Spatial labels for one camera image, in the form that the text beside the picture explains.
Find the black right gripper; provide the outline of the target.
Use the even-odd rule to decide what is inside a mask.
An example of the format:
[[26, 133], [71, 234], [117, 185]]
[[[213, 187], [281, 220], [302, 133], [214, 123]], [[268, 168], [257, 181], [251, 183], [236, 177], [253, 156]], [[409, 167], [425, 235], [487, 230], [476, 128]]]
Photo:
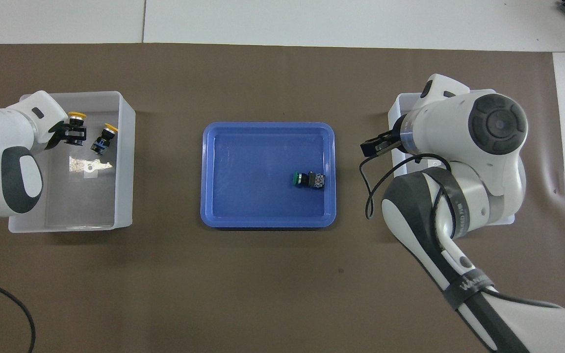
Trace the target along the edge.
[[388, 130], [376, 136], [375, 139], [368, 139], [360, 144], [361, 152], [365, 158], [378, 155], [383, 148], [386, 150], [399, 150], [405, 153], [400, 129]]

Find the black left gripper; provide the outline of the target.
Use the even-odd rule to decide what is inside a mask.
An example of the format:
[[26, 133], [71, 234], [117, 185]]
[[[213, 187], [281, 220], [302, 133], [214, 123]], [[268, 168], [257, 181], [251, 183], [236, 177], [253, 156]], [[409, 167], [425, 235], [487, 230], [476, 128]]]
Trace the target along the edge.
[[51, 136], [47, 142], [47, 150], [56, 147], [63, 139], [65, 139], [65, 144], [83, 146], [86, 138], [68, 138], [67, 134], [86, 134], [87, 128], [84, 126], [70, 126], [68, 123], [60, 121], [50, 127], [49, 133]]

